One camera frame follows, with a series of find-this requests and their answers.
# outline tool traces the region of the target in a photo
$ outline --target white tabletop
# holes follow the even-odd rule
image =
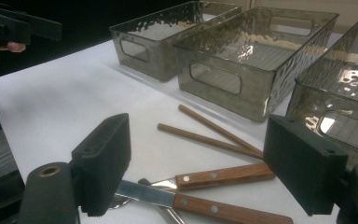
[[[289,100],[274,113],[284,115]],[[229,142],[180,112],[180,104],[263,148],[266,122],[252,122],[180,91],[177,78],[161,83],[119,65],[111,41],[0,77],[0,122],[24,180],[41,165],[71,160],[71,151],[103,119],[119,113],[130,114],[132,159],[126,180],[157,181],[256,162],[159,131],[158,123],[164,123]],[[337,218],[337,207],[332,216],[308,217],[278,178],[185,193],[288,216],[301,224],[336,223]],[[212,223],[182,216],[186,223]],[[80,217],[83,224],[165,223],[155,206],[140,202],[109,210],[103,217]]]

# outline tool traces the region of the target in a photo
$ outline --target screw hole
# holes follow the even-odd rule
[[[48,176],[56,175],[57,173],[60,172],[60,170],[61,170],[60,166],[49,166],[43,169],[39,175],[41,177],[48,177]]]

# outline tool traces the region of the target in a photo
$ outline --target knife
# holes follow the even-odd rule
[[[236,205],[218,203],[184,194],[155,189],[145,185],[122,180],[116,194],[133,200],[170,207],[206,217],[212,217],[233,223],[288,224],[290,217],[261,212]]]
[[[159,189],[189,189],[221,184],[252,182],[272,179],[276,175],[264,163],[243,165],[226,169],[176,175],[165,180],[153,182],[150,186]]]
[[[146,179],[140,179],[138,181],[138,184],[142,184],[145,186],[150,186],[151,183]],[[164,207],[164,206],[158,206],[159,208],[159,213],[161,214],[161,216],[164,218],[164,220],[167,223],[174,223],[174,224],[185,224],[185,222],[182,220],[182,218],[179,216],[178,213],[176,213],[175,210],[173,210],[170,207]]]

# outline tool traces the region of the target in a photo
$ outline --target cutlery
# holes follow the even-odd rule
[[[222,141],[210,138],[210,137],[206,137],[206,136],[203,136],[203,135],[200,135],[197,133],[188,132],[188,131],[178,129],[173,126],[169,126],[169,125],[162,124],[162,123],[159,123],[157,128],[164,132],[173,133],[173,134],[182,136],[184,138],[188,138],[188,139],[192,139],[192,140],[195,140],[195,141],[198,141],[201,143],[208,144],[213,147],[220,147],[223,149],[239,152],[241,154],[244,154],[244,155],[259,159],[259,160],[263,160],[263,152],[262,151],[253,151],[248,148],[225,143],[225,142],[222,142]]]
[[[189,213],[202,215],[233,223],[289,224],[290,217],[257,211],[227,203],[219,203],[201,198],[173,193],[145,185],[122,180],[116,194],[133,200],[152,203]]]
[[[139,184],[150,186],[150,182],[143,178],[138,181]],[[110,209],[118,209],[124,205],[126,205],[131,198],[123,197],[120,195],[115,194],[113,197],[112,202],[110,203],[109,208]],[[164,218],[164,220],[168,224],[185,224],[185,222],[182,220],[182,218],[177,214],[172,208],[164,207],[164,206],[158,206],[158,212],[161,214],[161,216]]]
[[[264,162],[260,162],[226,169],[176,175],[165,180],[153,182],[150,186],[161,189],[189,189],[267,180],[275,176]]]
[[[190,108],[184,106],[184,105],[179,105],[178,106],[179,110],[182,111],[183,113],[189,115],[191,118],[197,120],[198,122],[206,125],[207,127],[215,130],[217,133],[222,134],[223,136],[225,136],[226,138],[230,139],[231,141],[237,143],[238,145],[240,145],[241,147],[250,149],[256,153],[262,153],[260,149],[252,146],[251,144],[245,142],[244,140],[240,139],[238,136],[236,136],[235,134],[227,131],[226,129],[220,127],[219,125],[211,122],[210,120],[206,119],[205,117],[201,116],[200,114],[198,114],[197,112],[191,110]]]

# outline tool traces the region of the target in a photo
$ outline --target clear plastic bin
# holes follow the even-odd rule
[[[174,44],[179,87],[255,121],[325,51],[338,14],[254,7]]]
[[[192,1],[109,28],[120,64],[160,81],[175,77],[172,43],[241,13],[241,6]]]
[[[337,144],[358,164],[358,22],[296,79],[286,117]]]

